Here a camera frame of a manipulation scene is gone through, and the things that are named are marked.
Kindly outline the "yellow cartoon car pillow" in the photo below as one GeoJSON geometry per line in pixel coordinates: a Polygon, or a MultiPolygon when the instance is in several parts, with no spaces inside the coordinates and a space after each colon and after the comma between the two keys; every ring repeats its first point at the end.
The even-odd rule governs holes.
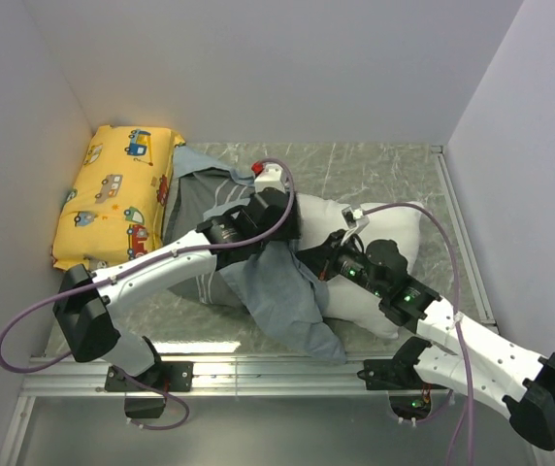
{"type": "Polygon", "coordinates": [[[169,128],[99,127],[61,210],[53,267],[93,271],[161,248],[174,152],[184,144],[169,128]]]}

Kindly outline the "aluminium rail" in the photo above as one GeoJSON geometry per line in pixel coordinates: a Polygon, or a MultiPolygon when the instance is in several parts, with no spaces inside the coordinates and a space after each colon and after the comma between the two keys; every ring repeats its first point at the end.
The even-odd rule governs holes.
{"type": "MultiPolygon", "coordinates": [[[[176,391],[191,397],[307,397],[367,396],[371,392],[356,373],[368,357],[355,357],[344,365],[295,356],[183,355],[174,362],[193,363],[190,389],[176,391]]],[[[42,372],[24,377],[23,397],[153,397],[148,391],[109,391],[109,364],[98,360],[85,364],[62,361],[42,372]]]]}
{"type": "Polygon", "coordinates": [[[493,315],[484,282],[476,262],[467,225],[463,218],[458,197],[445,160],[444,149],[445,146],[430,146],[430,153],[434,159],[434,165],[440,178],[441,190],[449,212],[454,235],[458,243],[461,261],[466,272],[468,282],[467,290],[473,298],[479,321],[487,327],[496,329],[497,321],[493,315]]]}

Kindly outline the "aluminium right side rail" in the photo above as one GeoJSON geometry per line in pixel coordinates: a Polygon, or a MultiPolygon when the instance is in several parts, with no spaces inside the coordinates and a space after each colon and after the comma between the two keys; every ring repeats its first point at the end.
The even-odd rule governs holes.
{"type": "Polygon", "coordinates": [[[434,159],[434,165],[440,178],[441,190],[449,212],[454,235],[458,243],[461,261],[466,272],[468,282],[467,290],[473,298],[479,321],[487,327],[496,329],[497,321],[493,315],[484,282],[476,262],[467,225],[463,218],[458,197],[445,160],[444,149],[445,146],[430,146],[430,153],[434,159]]]}

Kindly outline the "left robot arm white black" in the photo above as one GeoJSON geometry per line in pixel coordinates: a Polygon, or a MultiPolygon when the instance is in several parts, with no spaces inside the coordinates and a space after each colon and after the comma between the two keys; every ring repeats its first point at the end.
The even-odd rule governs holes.
{"type": "Polygon", "coordinates": [[[267,188],[159,250],[95,271],[81,264],[71,267],[53,312],[77,362],[104,359],[125,371],[138,389],[151,390],[160,384],[163,368],[148,339],[122,325],[123,312],[156,291],[244,262],[271,242],[299,236],[295,194],[267,188]]]}

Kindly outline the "grey striped pillowcase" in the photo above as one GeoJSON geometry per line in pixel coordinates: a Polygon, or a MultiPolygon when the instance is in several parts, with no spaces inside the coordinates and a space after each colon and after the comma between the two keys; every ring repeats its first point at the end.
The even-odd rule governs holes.
{"type": "MultiPolygon", "coordinates": [[[[253,178],[187,146],[173,155],[172,194],[163,244],[170,244],[203,220],[246,204],[253,178]]],[[[171,286],[176,295],[204,304],[246,309],[264,334],[291,350],[343,364],[340,338],[324,320],[326,284],[295,256],[294,243],[271,242],[250,259],[171,286]]]]}

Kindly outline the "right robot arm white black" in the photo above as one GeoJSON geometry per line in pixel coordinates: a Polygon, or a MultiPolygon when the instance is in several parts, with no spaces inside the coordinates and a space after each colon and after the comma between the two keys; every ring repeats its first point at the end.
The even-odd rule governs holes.
{"type": "Polygon", "coordinates": [[[471,394],[531,445],[555,450],[555,352],[523,349],[455,313],[450,301],[408,273],[392,240],[363,245],[338,230],[296,256],[324,282],[344,278],[369,292],[392,323],[411,332],[394,357],[399,384],[471,394]]]}

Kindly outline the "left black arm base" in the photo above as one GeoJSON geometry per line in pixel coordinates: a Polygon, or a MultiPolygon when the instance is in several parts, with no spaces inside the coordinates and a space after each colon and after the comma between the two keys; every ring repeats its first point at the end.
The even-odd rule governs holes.
{"type": "Polygon", "coordinates": [[[124,412],[131,420],[159,419],[173,396],[191,390],[193,372],[191,361],[160,362],[137,377],[128,377],[111,366],[104,390],[124,395],[124,412]]]}

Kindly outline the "aluminium front rail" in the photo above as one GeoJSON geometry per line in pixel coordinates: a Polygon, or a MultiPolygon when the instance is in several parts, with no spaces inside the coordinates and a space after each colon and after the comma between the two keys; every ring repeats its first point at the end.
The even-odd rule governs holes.
{"type": "MultiPolygon", "coordinates": [[[[183,355],[174,362],[193,363],[190,389],[176,391],[191,397],[307,397],[367,396],[371,392],[356,373],[368,357],[355,357],[344,365],[295,356],[183,355]]],[[[148,391],[109,391],[109,364],[98,360],[85,364],[62,361],[42,372],[24,377],[23,397],[153,397],[148,391]]]]}

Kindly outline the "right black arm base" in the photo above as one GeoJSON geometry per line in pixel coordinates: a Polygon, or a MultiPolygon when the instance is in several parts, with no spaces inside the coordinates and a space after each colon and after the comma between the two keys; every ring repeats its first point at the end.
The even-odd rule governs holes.
{"type": "Polygon", "coordinates": [[[368,391],[388,394],[389,414],[398,423],[408,422],[412,427],[432,421],[454,404],[454,394],[447,390],[439,401],[434,391],[440,385],[424,382],[415,371],[420,358],[399,356],[392,359],[366,359],[356,373],[368,391]]]}

